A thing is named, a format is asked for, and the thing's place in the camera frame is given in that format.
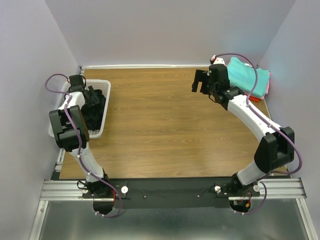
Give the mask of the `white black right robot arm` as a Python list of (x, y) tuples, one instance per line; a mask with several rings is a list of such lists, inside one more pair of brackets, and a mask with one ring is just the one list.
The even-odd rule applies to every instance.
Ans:
[(295, 133), (290, 127), (281, 127), (269, 119), (237, 86), (231, 86), (227, 67), (212, 64), (208, 70), (197, 69), (191, 86), (225, 110), (238, 117), (258, 140), (253, 161), (232, 175), (225, 190), (232, 195), (246, 192), (257, 180), (294, 160)]

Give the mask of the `black t shirt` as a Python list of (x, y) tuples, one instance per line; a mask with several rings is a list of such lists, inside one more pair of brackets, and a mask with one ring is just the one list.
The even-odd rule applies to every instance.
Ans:
[(85, 104), (81, 108), (86, 126), (90, 131), (101, 129), (106, 97), (102, 90), (89, 86), (84, 92)]

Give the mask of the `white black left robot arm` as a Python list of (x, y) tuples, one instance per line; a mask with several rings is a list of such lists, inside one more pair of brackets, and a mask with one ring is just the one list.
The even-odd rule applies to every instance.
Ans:
[(70, 153), (85, 174), (80, 189), (93, 196), (106, 198), (112, 188), (110, 179), (96, 161), (90, 146), (90, 132), (100, 131), (106, 118), (107, 98), (100, 89), (87, 85), (87, 79), (79, 74), (62, 75), (70, 84), (60, 90), (64, 101), (49, 112), (53, 137), (57, 146)]

